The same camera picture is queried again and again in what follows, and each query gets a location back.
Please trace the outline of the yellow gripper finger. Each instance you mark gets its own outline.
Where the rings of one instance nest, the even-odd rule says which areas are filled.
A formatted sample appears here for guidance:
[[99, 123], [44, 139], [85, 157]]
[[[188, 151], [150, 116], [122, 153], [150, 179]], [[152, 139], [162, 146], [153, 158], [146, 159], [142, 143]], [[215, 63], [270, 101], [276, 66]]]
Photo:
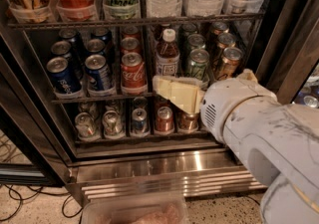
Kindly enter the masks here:
[[255, 74], [250, 69], [244, 69], [237, 78], [243, 82], [258, 83]]
[[202, 81], [196, 78], [153, 77], [154, 91], [187, 113], [199, 113], [204, 96], [204, 90], [201, 86]]

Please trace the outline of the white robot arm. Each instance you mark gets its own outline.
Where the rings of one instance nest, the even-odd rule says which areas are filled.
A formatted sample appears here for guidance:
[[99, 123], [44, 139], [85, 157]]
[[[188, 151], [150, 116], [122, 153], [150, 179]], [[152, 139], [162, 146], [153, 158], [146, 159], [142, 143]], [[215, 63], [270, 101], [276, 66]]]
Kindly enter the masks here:
[[153, 77], [158, 95], [198, 113], [214, 138], [267, 187], [263, 224], [319, 224], [319, 110], [281, 104], [249, 69], [206, 91], [200, 86], [194, 78]]

